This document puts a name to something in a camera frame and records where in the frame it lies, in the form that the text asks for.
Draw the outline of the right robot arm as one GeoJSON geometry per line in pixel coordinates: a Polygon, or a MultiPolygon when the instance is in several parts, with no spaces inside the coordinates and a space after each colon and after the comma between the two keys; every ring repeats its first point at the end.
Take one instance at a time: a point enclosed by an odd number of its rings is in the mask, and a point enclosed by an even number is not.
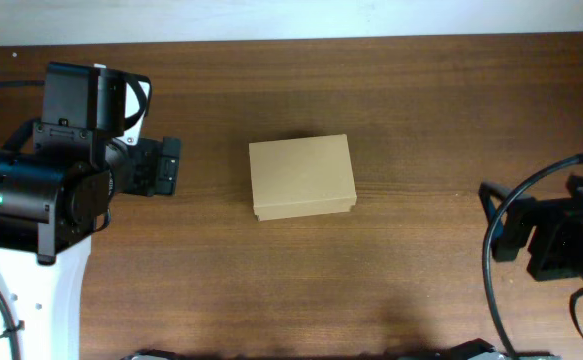
{"type": "MultiPolygon", "coordinates": [[[[492,263],[512,262],[522,248],[531,255],[527,272],[538,282],[569,278],[583,280],[583,176],[571,175],[566,198],[538,200],[526,191],[540,180],[571,166],[583,166],[583,152],[539,170],[513,189],[484,181],[478,196],[488,227],[482,244],[482,277],[489,312],[510,359],[522,355],[514,349],[498,310],[492,263]]],[[[577,330],[577,300],[583,288],[571,295],[569,312],[577,330]]]]}

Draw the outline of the brown cardboard box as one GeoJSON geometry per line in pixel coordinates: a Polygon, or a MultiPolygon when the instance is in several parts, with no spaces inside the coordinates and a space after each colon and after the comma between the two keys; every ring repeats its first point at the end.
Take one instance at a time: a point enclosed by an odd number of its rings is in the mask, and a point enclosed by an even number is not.
{"type": "Polygon", "coordinates": [[[349,212],[357,203],[345,134],[251,143],[249,157],[260,221],[349,212]]]}

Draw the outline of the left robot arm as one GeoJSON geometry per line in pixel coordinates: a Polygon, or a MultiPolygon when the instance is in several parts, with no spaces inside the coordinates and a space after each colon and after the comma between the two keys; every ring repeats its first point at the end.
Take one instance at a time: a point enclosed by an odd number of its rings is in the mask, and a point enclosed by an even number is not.
{"type": "Polygon", "coordinates": [[[149,78],[52,62],[42,113],[0,148],[0,359],[75,359],[94,234],[118,194],[175,193],[181,142],[144,138],[149,78]]]}

